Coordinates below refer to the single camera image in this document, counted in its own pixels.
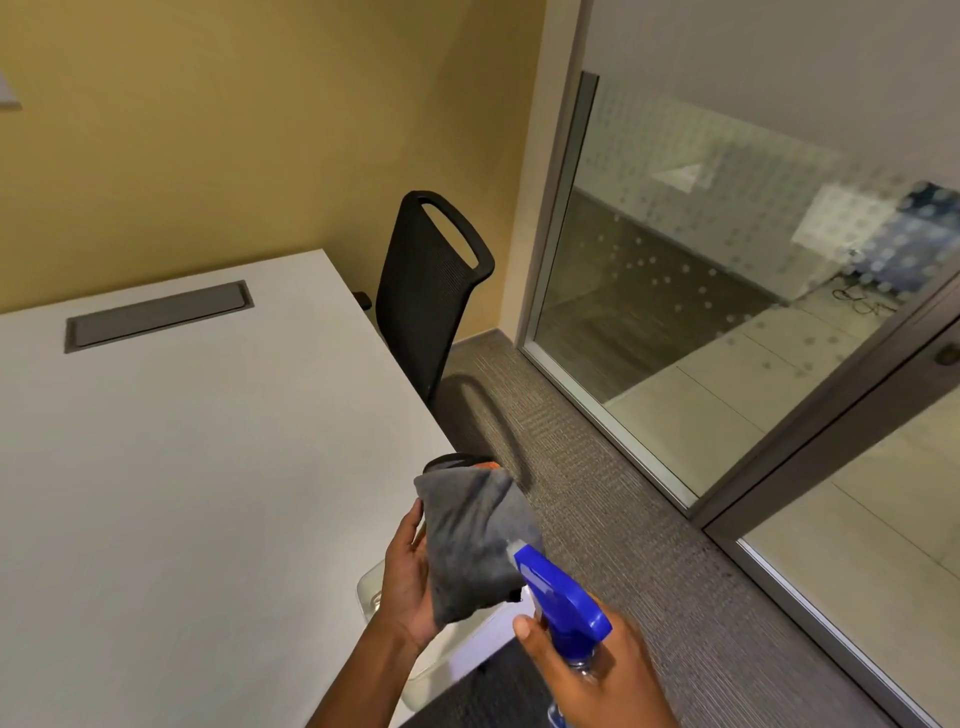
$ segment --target dark floor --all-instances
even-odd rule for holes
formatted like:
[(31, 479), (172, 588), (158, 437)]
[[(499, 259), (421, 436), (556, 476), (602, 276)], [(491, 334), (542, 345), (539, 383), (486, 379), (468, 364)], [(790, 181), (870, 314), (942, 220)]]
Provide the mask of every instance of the dark floor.
[(604, 402), (776, 302), (574, 190), (535, 340)]
[[(892, 725), (503, 334), (454, 348), (437, 413), (517, 476), (551, 558), (639, 622), (686, 728)], [(512, 642), (408, 725), (545, 726), (548, 701)]]

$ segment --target glass door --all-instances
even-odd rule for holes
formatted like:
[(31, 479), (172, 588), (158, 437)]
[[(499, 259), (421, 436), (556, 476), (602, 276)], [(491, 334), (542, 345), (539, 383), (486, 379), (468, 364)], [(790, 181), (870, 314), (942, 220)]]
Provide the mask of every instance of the glass door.
[(958, 245), (943, 184), (585, 73), (524, 350), (686, 509)]
[(707, 529), (902, 725), (960, 727), (957, 321)]

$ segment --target blue spray nozzle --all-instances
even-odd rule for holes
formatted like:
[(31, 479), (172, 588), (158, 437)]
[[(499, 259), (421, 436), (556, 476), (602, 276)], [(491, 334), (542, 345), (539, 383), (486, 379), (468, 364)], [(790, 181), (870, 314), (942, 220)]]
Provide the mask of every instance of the blue spray nozzle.
[(596, 645), (612, 630), (600, 605), (560, 567), (529, 544), (514, 541), (507, 546), (507, 553), (534, 593), (560, 656), (569, 662), (588, 660)]

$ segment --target forearm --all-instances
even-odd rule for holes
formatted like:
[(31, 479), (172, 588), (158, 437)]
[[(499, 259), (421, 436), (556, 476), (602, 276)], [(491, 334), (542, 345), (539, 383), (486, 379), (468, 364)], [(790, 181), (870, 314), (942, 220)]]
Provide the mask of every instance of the forearm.
[(402, 630), (374, 616), (307, 728), (386, 728), (416, 660)]

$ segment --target desk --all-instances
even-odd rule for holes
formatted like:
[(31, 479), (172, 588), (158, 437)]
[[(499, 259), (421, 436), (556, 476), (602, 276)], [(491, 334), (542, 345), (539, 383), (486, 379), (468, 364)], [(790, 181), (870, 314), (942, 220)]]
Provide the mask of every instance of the desk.
[[(63, 352), (239, 279), (253, 308)], [(0, 351), (0, 725), (301, 728), (451, 451), (326, 255), (0, 316)]]

